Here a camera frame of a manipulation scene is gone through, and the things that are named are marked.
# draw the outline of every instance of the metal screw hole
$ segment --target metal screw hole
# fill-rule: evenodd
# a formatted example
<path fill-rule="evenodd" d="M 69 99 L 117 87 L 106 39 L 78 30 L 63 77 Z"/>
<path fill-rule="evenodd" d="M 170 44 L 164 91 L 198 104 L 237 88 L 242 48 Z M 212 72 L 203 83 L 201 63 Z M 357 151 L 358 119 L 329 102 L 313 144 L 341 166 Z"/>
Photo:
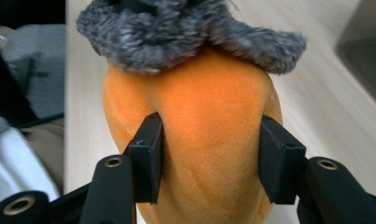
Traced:
<path fill-rule="evenodd" d="M 105 162 L 105 166 L 112 168 L 112 167 L 120 166 L 122 163 L 123 163 L 122 159 L 112 158 L 112 159 L 109 159 Z"/>
<path fill-rule="evenodd" d="M 320 160 L 318 161 L 318 165 L 320 165 L 324 169 L 332 170 L 332 171 L 339 169 L 338 165 L 335 164 L 333 161 Z"/>
<path fill-rule="evenodd" d="M 9 203 L 4 208 L 4 214 L 7 216 L 15 216 L 22 212 L 25 212 L 35 203 L 35 197 L 32 195 L 27 195 L 16 199 L 15 201 Z"/>

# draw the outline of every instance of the gray fuzzy hat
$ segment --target gray fuzzy hat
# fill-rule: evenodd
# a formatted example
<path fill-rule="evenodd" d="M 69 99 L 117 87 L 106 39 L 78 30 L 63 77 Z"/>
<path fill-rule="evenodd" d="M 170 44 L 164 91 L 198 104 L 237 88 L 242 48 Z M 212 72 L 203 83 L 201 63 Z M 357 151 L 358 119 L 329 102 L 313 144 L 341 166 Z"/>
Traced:
<path fill-rule="evenodd" d="M 225 0 L 93 0 L 77 18 L 77 30 L 99 55 L 142 74 L 174 67 L 205 42 L 273 74 L 292 71 L 306 49 L 299 33 L 236 21 Z"/>

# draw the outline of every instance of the orange plush toy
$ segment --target orange plush toy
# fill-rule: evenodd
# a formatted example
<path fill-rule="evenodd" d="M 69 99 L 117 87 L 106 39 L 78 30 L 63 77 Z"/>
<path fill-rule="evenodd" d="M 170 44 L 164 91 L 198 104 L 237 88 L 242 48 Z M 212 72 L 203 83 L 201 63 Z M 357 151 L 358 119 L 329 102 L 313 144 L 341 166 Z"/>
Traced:
<path fill-rule="evenodd" d="M 128 2 L 94 0 L 77 28 L 108 59 L 104 112 L 120 153 L 144 117 L 163 121 L 159 200 L 138 205 L 144 220 L 262 223 L 259 125 L 282 122 L 267 72 L 292 70 L 304 38 L 237 22 L 224 1 Z"/>

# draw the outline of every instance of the gray cloth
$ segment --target gray cloth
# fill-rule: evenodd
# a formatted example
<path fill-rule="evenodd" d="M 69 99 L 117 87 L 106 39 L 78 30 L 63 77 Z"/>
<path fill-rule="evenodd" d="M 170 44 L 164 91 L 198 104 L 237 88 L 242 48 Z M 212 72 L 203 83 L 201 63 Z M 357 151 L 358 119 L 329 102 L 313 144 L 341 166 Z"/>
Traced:
<path fill-rule="evenodd" d="M 157 74 L 194 56 L 209 42 L 269 73 L 292 71 L 306 48 L 299 33 L 253 28 L 232 18 L 225 0 L 154 0 L 156 15 L 93 0 L 77 30 L 93 48 L 129 72 Z"/>

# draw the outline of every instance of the table surface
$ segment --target table surface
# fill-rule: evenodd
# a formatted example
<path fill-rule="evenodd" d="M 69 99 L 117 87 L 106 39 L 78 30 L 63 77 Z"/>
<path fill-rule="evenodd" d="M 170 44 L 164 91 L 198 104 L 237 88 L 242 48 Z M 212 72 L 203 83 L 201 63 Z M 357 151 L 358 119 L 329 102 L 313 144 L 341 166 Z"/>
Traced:
<path fill-rule="evenodd" d="M 67 1 L 65 190 L 89 183 L 101 158 L 117 154 L 104 118 L 102 87 L 107 65 L 76 29 L 91 0 Z M 297 68 L 272 76 L 285 127 L 307 148 L 344 164 L 376 195 L 376 102 L 336 56 L 334 47 L 358 0 L 229 0 L 237 20 L 274 30 L 300 31 L 308 49 Z M 293 206 L 276 206 L 268 223 L 297 223 Z"/>

